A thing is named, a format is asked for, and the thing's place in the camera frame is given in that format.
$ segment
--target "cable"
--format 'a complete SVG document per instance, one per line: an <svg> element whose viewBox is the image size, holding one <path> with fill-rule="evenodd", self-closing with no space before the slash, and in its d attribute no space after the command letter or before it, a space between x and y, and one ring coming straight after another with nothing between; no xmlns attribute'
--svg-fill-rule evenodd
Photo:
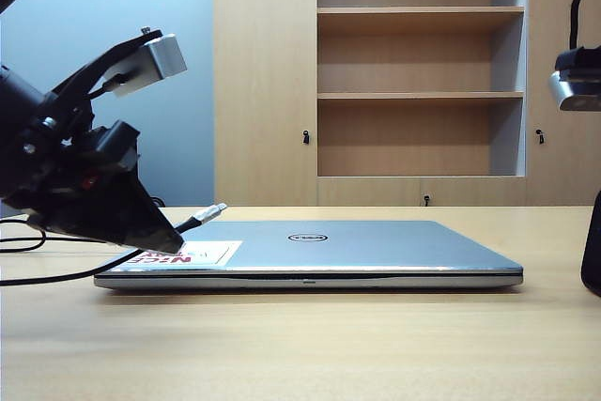
<svg viewBox="0 0 601 401"><path fill-rule="evenodd" d="M70 274L62 274L60 276L33 277L30 279L7 279L6 281L0 280L0 286L50 284L53 282L65 282L72 281L75 279L83 279L84 277L93 276L94 274L98 274L99 272L110 270L111 268L114 268L117 265L121 265L122 263L127 262L131 258L134 258L143 252L144 250L142 249L136 249L135 251L124 255L118 258L117 260L112 261L111 263L107 263L105 265L87 271L72 272Z"/></svg>
<svg viewBox="0 0 601 401"><path fill-rule="evenodd" d="M15 220L15 219L6 219L0 220L0 224L27 224L27 221L24 220ZM13 239L0 239L0 243L10 243L16 241L32 241L34 239L38 239L39 243L29 246L27 248L1 248L0 254L9 254L9 253L24 253L26 251L33 251L34 249L41 248L46 241L80 241L86 243L104 243L104 241L99 241L97 239L76 239L72 237L48 237L46 232L42 229L38 229L40 233L39 237L18 237Z"/></svg>
<svg viewBox="0 0 601 401"><path fill-rule="evenodd" d="M186 230L190 230L194 227L198 227L199 225L206 224L208 221L219 216L221 214L221 212L224 211L226 208L227 208L226 204L210 206L209 208L206 208L204 210L194 213L193 216L191 216L184 223L176 226L175 229L178 233L181 234L181 233L185 232ZM21 221L22 220L0 220L0 224L2 222L17 223L17 222L21 222ZM139 255L143 252L145 252L145 250L136 249L135 251L132 251L131 253L128 253L126 255L123 255L122 257L119 257L117 260L113 260L112 262L109 262L102 266L93 268L92 270L72 272L69 274L62 274L62 275L58 275L58 276L33 277L33 278L28 278L28 279L6 279L4 281L0 280L0 286L50 284L50 283L54 283L54 282L65 282L65 281L72 281L75 279L83 279L85 277L93 276L94 274L98 274L99 272L108 271L118 265L121 265L122 263L127 262L128 260L136 257L137 255Z"/></svg>
<svg viewBox="0 0 601 401"><path fill-rule="evenodd" d="M570 10L570 49L576 49L578 45L578 11L581 0L572 0Z"/></svg>

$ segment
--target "wooden cabinet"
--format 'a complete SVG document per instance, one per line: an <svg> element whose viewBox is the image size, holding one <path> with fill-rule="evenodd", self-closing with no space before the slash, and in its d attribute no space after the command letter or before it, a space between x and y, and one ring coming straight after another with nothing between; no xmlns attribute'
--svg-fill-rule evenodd
<svg viewBox="0 0 601 401"><path fill-rule="evenodd" d="M314 205L316 0L214 0L214 99L215 198Z"/></svg>
<svg viewBox="0 0 601 401"><path fill-rule="evenodd" d="M214 8L220 201L587 204L601 187L598 115L560 113L547 89L569 0Z"/></svg>

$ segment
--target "cabinet door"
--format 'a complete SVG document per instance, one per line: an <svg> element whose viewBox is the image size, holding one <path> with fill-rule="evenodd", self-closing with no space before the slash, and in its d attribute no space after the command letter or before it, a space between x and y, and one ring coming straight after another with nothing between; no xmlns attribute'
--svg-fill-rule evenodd
<svg viewBox="0 0 601 401"><path fill-rule="evenodd" d="M568 49L572 0L530 0L528 204L594 202L601 189L601 113L561 112L548 78ZM601 0L582 0L578 45L601 44ZM536 130L545 134L540 144Z"/></svg>
<svg viewBox="0 0 601 401"><path fill-rule="evenodd" d="M316 0L214 0L213 33L216 199L314 205Z"/></svg>

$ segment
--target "screw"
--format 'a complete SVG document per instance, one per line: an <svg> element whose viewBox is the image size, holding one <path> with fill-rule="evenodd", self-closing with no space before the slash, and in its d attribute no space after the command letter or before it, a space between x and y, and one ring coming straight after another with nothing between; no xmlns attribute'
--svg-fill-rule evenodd
<svg viewBox="0 0 601 401"><path fill-rule="evenodd" d="M31 143L25 143L23 145L23 152L25 154L29 154L29 155L35 154L36 153L36 147L34 145L32 145Z"/></svg>

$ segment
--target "dell logo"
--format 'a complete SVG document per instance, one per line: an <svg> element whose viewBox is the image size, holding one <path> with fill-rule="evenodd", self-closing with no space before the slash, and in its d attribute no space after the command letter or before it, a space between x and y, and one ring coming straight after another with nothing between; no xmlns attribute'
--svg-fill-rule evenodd
<svg viewBox="0 0 601 401"><path fill-rule="evenodd" d="M312 242L312 241L323 241L324 239L328 239L325 235L319 234L295 234L288 237L292 241L304 241L304 242Z"/></svg>

